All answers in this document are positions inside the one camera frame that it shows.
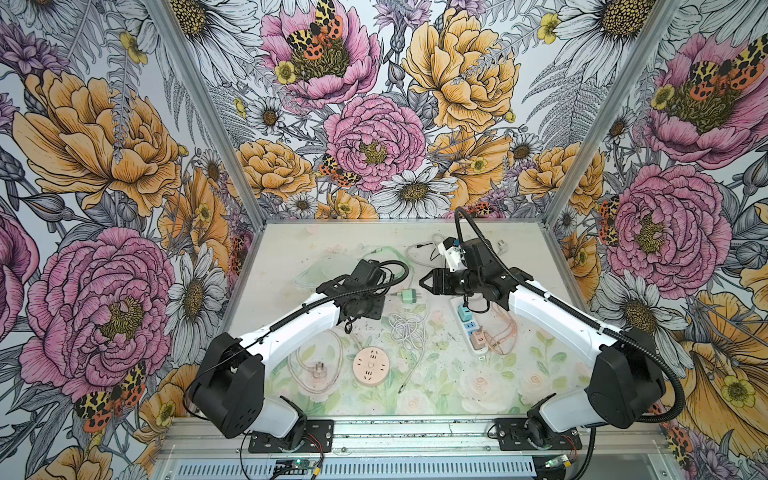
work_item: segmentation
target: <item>pink peony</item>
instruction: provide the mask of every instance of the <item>pink peony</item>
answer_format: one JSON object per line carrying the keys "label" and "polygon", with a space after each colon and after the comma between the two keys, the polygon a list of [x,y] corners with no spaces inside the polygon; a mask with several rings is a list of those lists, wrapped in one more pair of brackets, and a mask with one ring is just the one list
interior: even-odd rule
{"label": "pink peony", "polygon": [[[309,82],[299,78],[286,84],[286,88],[295,97],[302,108],[322,108],[326,104],[338,104],[348,101],[358,93],[365,93],[373,88],[379,73],[381,48],[376,34],[368,36],[366,27],[361,26],[360,18],[354,8],[349,13],[336,0],[336,15],[343,22],[342,46],[349,54],[349,66],[343,75],[325,74],[311,78]],[[295,31],[308,30],[315,21],[315,6],[308,14],[296,11],[289,16],[284,10],[279,16],[266,15],[261,21],[261,38],[267,52],[262,56],[263,64],[268,68],[277,67],[281,61],[291,62],[293,49],[286,37]]]}
{"label": "pink peony", "polygon": [[108,391],[139,362],[154,373],[170,349],[163,329],[174,280],[163,251],[128,228],[106,229],[96,241],[54,253],[29,290],[36,336],[19,357],[22,378],[79,399]]}
{"label": "pink peony", "polygon": [[730,43],[730,38],[717,44],[714,35],[705,40],[695,34],[667,63],[668,71],[656,78],[657,93],[644,125],[645,139],[654,151],[713,170],[744,155],[768,134],[768,74],[742,91],[718,89],[705,101],[690,96],[691,65],[699,61],[721,65],[747,46]]}
{"label": "pink peony", "polygon": [[24,284],[38,268],[35,241],[14,217],[0,212],[0,341],[10,332],[22,311]]}
{"label": "pink peony", "polygon": [[607,249],[611,267],[655,283],[664,298],[696,293],[728,254],[731,230],[722,204],[713,178],[692,165],[641,168],[619,196],[618,245]]}
{"label": "pink peony", "polygon": [[381,190],[381,182],[424,160],[426,140],[413,110],[386,97],[356,97],[325,123],[328,153],[343,170],[358,174],[362,190]]}

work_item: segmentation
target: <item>floral wallpaper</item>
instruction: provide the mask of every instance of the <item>floral wallpaper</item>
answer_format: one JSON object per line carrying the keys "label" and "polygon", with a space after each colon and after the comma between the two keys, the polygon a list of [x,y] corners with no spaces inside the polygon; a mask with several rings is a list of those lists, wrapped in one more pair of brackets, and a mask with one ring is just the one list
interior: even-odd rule
{"label": "floral wallpaper", "polygon": [[592,313],[682,378],[662,429],[688,478],[768,478],[765,13],[684,2],[552,226]]}
{"label": "floral wallpaper", "polygon": [[[118,3],[171,74],[145,1]],[[170,2],[274,219],[543,216],[653,4]],[[582,213],[603,166],[579,185]]]}
{"label": "floral wallpaper", "polygon": [[0,0],[4,478],[151,476],[254,239],[134,13]]}

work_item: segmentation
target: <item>pink flower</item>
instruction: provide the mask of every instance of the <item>pink flower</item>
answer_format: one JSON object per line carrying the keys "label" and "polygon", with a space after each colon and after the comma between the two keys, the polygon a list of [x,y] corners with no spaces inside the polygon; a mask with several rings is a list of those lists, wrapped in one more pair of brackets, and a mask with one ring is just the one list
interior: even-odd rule
{"label": "pink flower", "polygon": [[654,107],[644,125],[645,139],[654,151],[713,170],[730,164],[768,134],[768,74],[741,91],[718,89],[704,101],[690,96],[691,65],[699,61],[721,65],[747,46],[730,43],[730,38],[717,44],[714,35],[705,40],[695,34],[667,63],[668,71],[656,78]]}
{"label": "pink flower", "polygon": [[79,399],[109,390],[144,362],[160,368],[170,349],[165,307],[174,268],[135,230],[108,228],[96,241],[54,253],[29,289],[36,336],[24,345],[22,378]]}
{"label": "pink flower", "polygon": [[22,311],[24,284],[38,268],[35,241],[14,217],[0,212],[0,341],[10,332]]}
{"label": "pink flower", "polygon": [[618,245],[607,249],[611,267],[655,283],[663,298],[696,293],[728,254],[731,230],[722,204],[713,178],[692,165],[641,168],[619,196]]}
{"label": "pink flower", "polygon": [[[368,36],[366,27],[361,26],[360,18],[354,8],[349,13],[336,0],[336,15],[343,22],[342,41],[339,48],[349,54],[349,64],[339,74],[339,66],[334,66],[333,73],[320,77],[301,78],[286,84],[288,92],[295,97],[302,108],[322,108],[326,104],[337,104],[348,101],[358,93],[365,93],[373,88],[379,73],[379,57],[381,48],[376,34]],[[267,15],[261,21],[262,49],[267,55],[262,56],[263,64],[275,68],[281,61],[293,62],[293,49],[288,45],[286,37],[295,31],[307,30],[310,23],[315,21],[315,6],[305,14],[300,10],[293,16],[288,16],[284,10],[279,16]]]}
{"label": "pink flower", "polygon": [[381,182],[424,161],[426,140],[413,110],[380,95],[356,97],[325,123],[328,154],[358,174],[362,190],[379,191]]}

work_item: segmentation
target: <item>orange flower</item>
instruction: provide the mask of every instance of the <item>orange flower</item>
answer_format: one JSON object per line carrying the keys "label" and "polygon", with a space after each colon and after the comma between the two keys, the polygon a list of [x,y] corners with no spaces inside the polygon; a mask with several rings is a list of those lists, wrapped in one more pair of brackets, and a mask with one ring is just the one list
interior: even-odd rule
{"label": "orange flower", "polygon": [[[677,421],[711,439],[733,430],[731,451],[752,457],[768,445],[768,324],[732,293],[701,291],[696,300],[695,340],[680,342],[694,369],[680,380],[686,402]],[[669,385],[661,400],[672,405]]]}
{"label": "orange flower", "polygon": [[328,204],[320,204],[315,218],[344,218],[348,220],[376,219],[379,215],[373,205],[363,197],[353,196],[339,190],[336,195],[328,195]]}
{"label": "orange flower", "polygon": [[[557,191],[576,159],[580,146],[581,142],[576,142],[566,148],[555,147],[536,155],[533,158],[536,168],[529,168],[520,174],[520,194],[533,194],[536,198],[541,198],[549,192]],[[579,180],[576,191],[571,195],[570,203],[581,215],[589,214],[603,194],[604,167],[605,155],[598,151],[592,158],[587,172]]]}
{"label": "orange flower", "polygon": [[493,134],[475,138],[471,131],[459,128],[450,134],[440,134],[429,151],[439,161],[451,162],[443,177],[456,177],[458,189],[451,192],[451,210],[476,203],[504,180],[504,161],[511,137],[493,139]]}
{"label": "orange flower", "polygon": [[36,182],[44,192],[88,193],[83,208],[90,208],[107,189],[116,190],[149,217],[181,185],[178,146],[148,98],[131,92],[131,122],[118,163],[112,147],[112,97],[118,93],[103,78],[92,78],[86,86],[66,72],[59,77],[45,71],[42,80],[27,76],[26,87],[48,116],[16,113],[13,138],[42,177]]}
{"label": "orange flower", "polygon": [[[240,145],[235,153],[256,198],[267,192],[288,200],[316,186],[312,164],[285,144],[257,140]],[[233,197],[239,197],[231,178],[227,188]]]}
{"label": "orange flower", "polygon": [[435,93],[439,127],[482,132],[495,123],[493,117],[509,111],[520,64],[515,65],[515,55],[510,52],[503,62],[489,65],[482,73],[467,74],[470,66],[501,47],[498,34],[481,30],[480,21],[466,10],[456,13],[449,8],[443,22],[440,32],[429,23],[413,32],[402,67],[419,83],[411,90]]}
{"label": "orange flower", "polygon": [[598,258],[598,239],[586,233],[576,237],[576,232],[566,237],[563,255],[568,261],[581,295],[586,301],[592,300],[600,281],[600,258]]}
{"label": "orange flower", "polygon": [[184,194],[170,195],[157,219],[161,245],[173,252],[192,249],[197,255],[206,244],[226,272],[231,248],[226,215],[227,209],[214,195],[205,173],[196,167],[192,179],[184,184]]}
{"label": "orange flower", "polygon": [[27,480],[110,480],[112,454],[93,447],[86,455],[80,447],[62,450],[53,462],[41,467]]}
{"label": "orange flower", "polygon": [[170,424],[174,418],[188,416],[184,408],[184,390],[192,383],[199,368],[198,365],[182,365],[171,370],[139,409],[139,417],[147,424],[134,432],[134,438],[146,443],[147,447],[136,463],[143,466],[150,477]]}

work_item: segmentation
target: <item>round power strip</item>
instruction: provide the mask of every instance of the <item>round power strip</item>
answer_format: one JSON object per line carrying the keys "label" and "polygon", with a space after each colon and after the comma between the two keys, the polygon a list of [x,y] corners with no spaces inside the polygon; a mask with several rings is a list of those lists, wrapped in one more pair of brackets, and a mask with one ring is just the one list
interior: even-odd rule
{"label": "round power strip", "polygon": [[352,371],[365,386],[381,385],[389,373],[389,357],[375,346],[362,349],[352,362]]}

